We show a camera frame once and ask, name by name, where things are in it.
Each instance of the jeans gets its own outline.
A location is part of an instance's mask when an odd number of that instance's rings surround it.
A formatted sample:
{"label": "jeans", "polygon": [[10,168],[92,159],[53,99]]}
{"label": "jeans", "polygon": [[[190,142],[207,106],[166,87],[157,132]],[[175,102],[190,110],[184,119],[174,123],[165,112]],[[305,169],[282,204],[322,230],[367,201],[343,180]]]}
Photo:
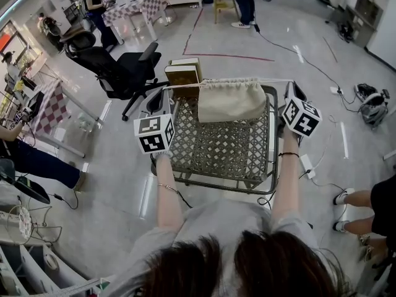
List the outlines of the jeans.
{"label": "jeans", "polygon": [[105,21],[103,21],[100,13],[89,13],[88,16],[101,33],[100,41],[103,48],[118,44],[116,36],[114,35],[111,28],[106,26]]}
{"label": "jeans", "polygon": [[236,0],[241,11],[241,23],[249,25],[254,20],[254,0]]}
{"label": "jeans", "polygon": [[15,164],[15,170],[20,173],[55,179],[71,189],[80,179],[80,171],[77,168],[21,140],[16,139],[6,144],[11,153],[10,159]]}

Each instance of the cloth drawstring bag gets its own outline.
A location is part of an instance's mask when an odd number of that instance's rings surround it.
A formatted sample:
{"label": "cloth drawstring bag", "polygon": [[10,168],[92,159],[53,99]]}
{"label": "cloth drawstring bag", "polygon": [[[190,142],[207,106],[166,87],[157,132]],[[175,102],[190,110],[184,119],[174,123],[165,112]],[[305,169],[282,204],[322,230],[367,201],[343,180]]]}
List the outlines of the cloth drawstring bag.
{"label": "cloth drawstring bag", "polygon": [[198,119],[201,123],[256,119],[267,96],[256,78],[209,79],[201,83]]}

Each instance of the black office chair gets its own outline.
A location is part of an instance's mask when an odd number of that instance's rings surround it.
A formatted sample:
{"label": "black office chair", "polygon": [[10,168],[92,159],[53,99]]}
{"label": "black office chair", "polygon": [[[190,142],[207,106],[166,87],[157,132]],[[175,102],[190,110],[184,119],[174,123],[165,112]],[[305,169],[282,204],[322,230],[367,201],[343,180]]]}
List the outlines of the black office chair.
{"label": "black office chair", "polygon": [[169,82],[158,82],[154,67],[161,58],[155,52],[158,43],[152,42],[143,53],[124,53],[115,61],[102,47],[94,46],[95,36],[88,31],[76,34],[65,42],[66,56],[77,64],[96,73],[96,77],[107,97],[129,100],[123,111],[123,121],[135,101],[149,90],[169,85]]}

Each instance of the cable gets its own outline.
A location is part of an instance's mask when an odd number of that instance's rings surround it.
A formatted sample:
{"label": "cable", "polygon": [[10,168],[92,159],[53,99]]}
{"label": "cable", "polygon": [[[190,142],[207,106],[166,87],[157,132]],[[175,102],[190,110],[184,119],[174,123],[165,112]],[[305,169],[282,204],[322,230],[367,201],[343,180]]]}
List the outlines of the cable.
{"label": "cable", "polygon": [[[265,36],[263,36],[263,34],[260,33],[260,28],[259,28],[259,25],[257,24],[257,21],[256,21],[256,24],[254,24],[254,29],[255,29],[256,32],[257,32],[263,39],[265,39],[268,43],[270,43],[270,44],[272,44],[272,45],[275,45],[275,46],[277,46],[277,47],[283,48],[284,50],[287,50],[287,51],[292,52],[292,53],[294,53],[294,54],[298,54],[296,51],[293,51],[292,49],[289,49],[289,48],[284,47],[284,46],[282,46],[282,45],[273,43],[273,42],[271,42],[270,40],[268,40]],[[329,80],[331,80],[333,83],[335,83],[339,89],[341,89],[341,87],[339,86],[339,84],[338,84],[335,80],[333,80],[332,78],[330,78],[330,76],[327,75],[324,71],[322,71],[322,69],[320,69],[320,68],[318,68],[317,66],[313,65],[313,64],[312,64],[311,62],[309,62],[302,54],[301,54],[301,57],[302,57],[303,59],[305,59],[305,61],[306,61],[309,65],[311,65],[312,67],[316,68],[318,71],[320,71],[322,74],[324,74]]]}

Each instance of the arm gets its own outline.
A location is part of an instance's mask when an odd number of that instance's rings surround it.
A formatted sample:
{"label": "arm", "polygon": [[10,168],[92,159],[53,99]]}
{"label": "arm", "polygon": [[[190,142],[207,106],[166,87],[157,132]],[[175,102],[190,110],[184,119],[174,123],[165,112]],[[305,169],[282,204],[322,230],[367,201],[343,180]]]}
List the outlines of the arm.
{"label": "arm", "polygon": [[[297,138],[288,127],[285,127],[283,131],[283,153],[285,152],[298,154]],[[296,155],[284,155],[280,167],[277,193],[272,207],[272,223],[279,221],[289,212],[299,211],[298,170],[298,157]]]}
{"label": "arm", "polygon": [[[159,184],[176,189],[171,161],[165,154],[160,154],[157,158],[157,176]],[[184,222],[179,196],[163,186],[158,187],[157,220],[160,228],[171,229],[175,232],[180,230]]]}
{"label": "arm", "polygon": [[22,122],[19,122],[12,130],[8,130],[5,127],[0,126],[0,139],[8,142],[15,141],[23,127],[24,125]]}
{"label": "arm", "polygon": [[95,10],[103,7],[102,4],[92,4],[92,0],[87,0],[87,8],[88,10]]}

